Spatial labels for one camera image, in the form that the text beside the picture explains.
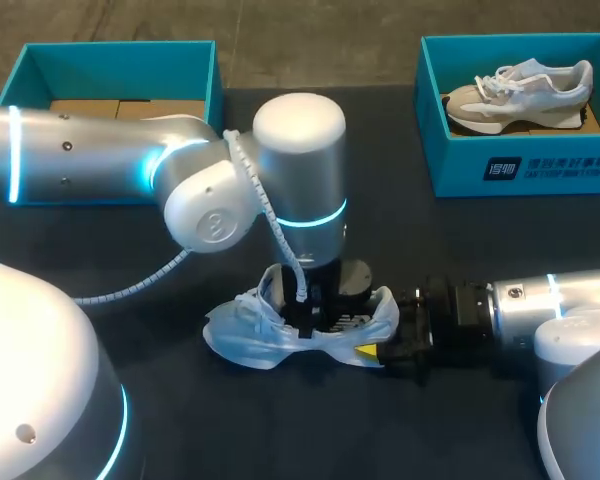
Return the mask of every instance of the beige and white sneaker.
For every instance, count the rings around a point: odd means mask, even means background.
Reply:
[[[497,135],[518,120],[551,128],[579,128],[580,111],[593,91],[593,67],[550,68],[535,59],[475,77],[443,99],[450,120],[475,132]]]

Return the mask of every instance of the cardboard insert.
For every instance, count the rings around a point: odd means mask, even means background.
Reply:
[[[440,95],[440,99],[446,97],[446,94]],[[472,137],[481,135],[480,133],[472,132],[460,125],[449,122],[449,130],[452,137]],[[583,134],[600,134],[600,125],[596,116],[591,109],[591,105],[587,104],[585,110],[584,123],[580,128],[546,128],[531,122],[513,122],[508,125],[499,136],[508,135],[583,135]]]
[[[119,120],[142,120],[167,115],[204,119],[203,100],[54,100],[53,112]]]

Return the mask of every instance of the printed logo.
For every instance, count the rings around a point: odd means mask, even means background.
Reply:
[[[487,163],[483,180],[513,180],[518,174],[521,157],[492,157]]]

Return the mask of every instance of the shoe sole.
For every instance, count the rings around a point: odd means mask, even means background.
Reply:
[[[447,116],[458,125],[461,125],[474,132],[485,135],[498,135],[509,125],[518,121],[527,121],[548,128],[580,128],[582,127],[582,115],[580,110],[567,113],[531,113],[521,117],[511,117],[504,122],[471,122],[461,118],[454,117],[447,113]]]

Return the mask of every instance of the white sneaker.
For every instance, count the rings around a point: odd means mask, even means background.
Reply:
[[[443,99],[449,118],[463,127],[491,135],[518,120],[578,128],[593,91],[593,67],[582,60],[573,67],[549,68],[532,58],[475,80]]]
[[[379,367],[356,353],[355,347],[389,340],[398,326],[400,313],[391,290],[372,293],[371,318],[343,319],[332,332],[313,332],[299,338],[298,330],[285,325],[282,282],[275,275],[280,265],[269,267],[258,287],[207,314],[202,330],[207,345],[221,357],[245,367],[268,370],[295,352],[322,350],[339,362],[361,367]]]

